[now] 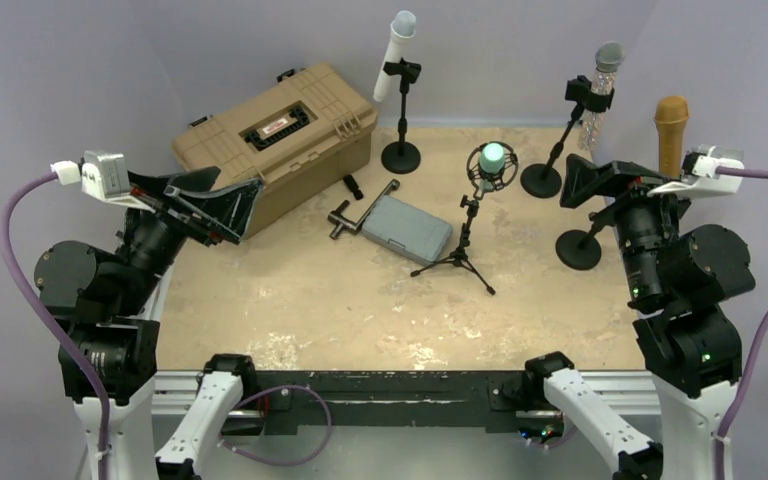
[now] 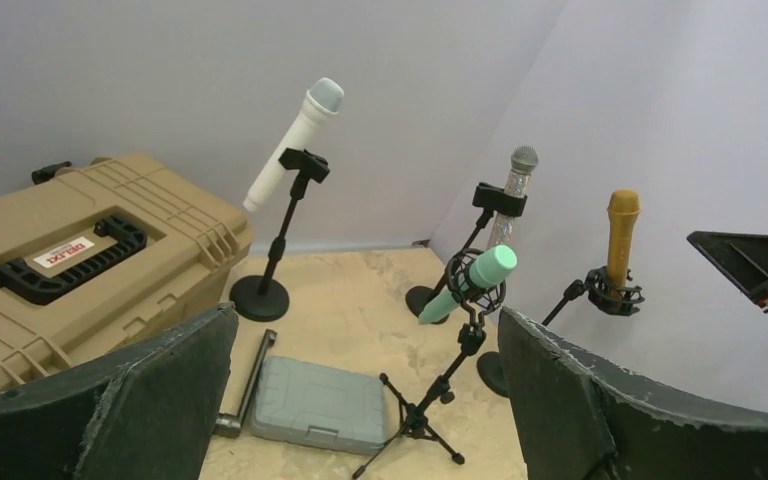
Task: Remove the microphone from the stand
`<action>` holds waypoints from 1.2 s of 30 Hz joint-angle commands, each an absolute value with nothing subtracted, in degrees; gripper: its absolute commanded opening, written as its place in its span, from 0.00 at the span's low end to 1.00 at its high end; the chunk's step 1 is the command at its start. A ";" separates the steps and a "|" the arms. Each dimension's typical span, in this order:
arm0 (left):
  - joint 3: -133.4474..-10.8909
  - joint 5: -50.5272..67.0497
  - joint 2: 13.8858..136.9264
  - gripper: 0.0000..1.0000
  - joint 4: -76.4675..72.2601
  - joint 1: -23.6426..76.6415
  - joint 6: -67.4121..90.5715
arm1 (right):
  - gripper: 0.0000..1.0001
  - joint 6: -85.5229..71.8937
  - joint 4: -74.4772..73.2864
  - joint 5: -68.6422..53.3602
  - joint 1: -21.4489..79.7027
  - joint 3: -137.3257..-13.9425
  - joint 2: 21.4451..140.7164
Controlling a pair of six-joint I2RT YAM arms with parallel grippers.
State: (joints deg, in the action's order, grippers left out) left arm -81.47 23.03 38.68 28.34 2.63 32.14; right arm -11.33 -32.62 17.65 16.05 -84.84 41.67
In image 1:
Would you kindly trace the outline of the mint green microphone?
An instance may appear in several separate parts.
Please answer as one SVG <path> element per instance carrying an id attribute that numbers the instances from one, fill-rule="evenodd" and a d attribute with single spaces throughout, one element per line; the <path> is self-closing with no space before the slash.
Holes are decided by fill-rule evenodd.
<path id="1" fill-rule="evenodd" d="M 479 170 L 485 176 L 500 174 L 506 163 L 506 149 L 499 143 L 487 143 L 480 151 Z"/>

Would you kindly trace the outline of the gold microphone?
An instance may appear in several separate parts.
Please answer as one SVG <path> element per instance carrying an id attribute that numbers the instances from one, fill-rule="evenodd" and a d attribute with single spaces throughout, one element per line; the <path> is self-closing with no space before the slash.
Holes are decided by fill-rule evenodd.
<path id="1" fill-rule="evenodd" d="M 667 96 L 658 101 L 654 123 L 658 134 L 660 173 L 671 177 L 678 177 L 681 174 L 684 130 L 688 120 L 688 102 L 683 96 Z"/>

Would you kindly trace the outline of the glitter silver microphone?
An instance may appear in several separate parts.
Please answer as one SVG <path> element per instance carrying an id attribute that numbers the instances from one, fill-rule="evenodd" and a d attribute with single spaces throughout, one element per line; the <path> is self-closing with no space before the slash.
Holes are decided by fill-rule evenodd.
<path id="1" fill-rule="evenodd" d="M 624 47 L 615 41 L 606 42 L 595 54 L 596 69 L 578 138 L 578 147 L 582 150 L 592 152 L 596 147 L 604 115 L 613 101 L 617 72 L 624 59 Z"/>

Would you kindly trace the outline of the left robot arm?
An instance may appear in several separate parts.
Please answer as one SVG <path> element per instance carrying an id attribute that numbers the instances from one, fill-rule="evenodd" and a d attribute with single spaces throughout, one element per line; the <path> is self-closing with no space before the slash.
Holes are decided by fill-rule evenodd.
<path id="1" fill-rule="evenodd" d="M 53 320 L 65 395 L 87 443 L 95 479 L 196 479 L 219 414 L 257 399 L 250 357 L 217 354 L 217 380 L 195 414 L 161 449 L 154 446 L 151 400 L 160 325 L 144 310 L 184 244 L 237 244 L 263 189 L 258 178 L 216 187 L 220 171 L 147 176 L 111 165 L 60 162 L 62 184 L 79 183 L 102 202 L 125 208 L 119 246 L 107 252 L 79 241 L 47 249 L 34 270 L 38 300 Z"/>

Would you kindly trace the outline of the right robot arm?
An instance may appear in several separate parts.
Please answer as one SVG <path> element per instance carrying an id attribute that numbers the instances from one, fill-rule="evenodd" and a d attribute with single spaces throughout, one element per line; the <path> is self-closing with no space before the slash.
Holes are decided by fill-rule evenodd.
<path id="1" fill-rule="evenodd" d="M 658 397 L 662 437 L 631 427 L 562 353 L 528 360 L 519 394 L 524 404 L 560 411 L 597 449 L 616 479 L 729 479 L 732 459 L 725 420 L 742 376 L 742 340 L 721 310 L 725 300 L 755 287 L 746 243 L 734 231 L 705 224 L 682 232 L 696 199 L 731 195 L 738 166 L 714 148 L 686 156 L 670 177 L 631 162 L 596 165 L 567 159 L 560 204 L 574 209 L 601 196 L 609 204 L 590 217 L 592 230 L 571 230 L 556 243 L 568 266 L 589 268 L 583 250 L 612 227 L 620 243 L 637 345 Z"/>

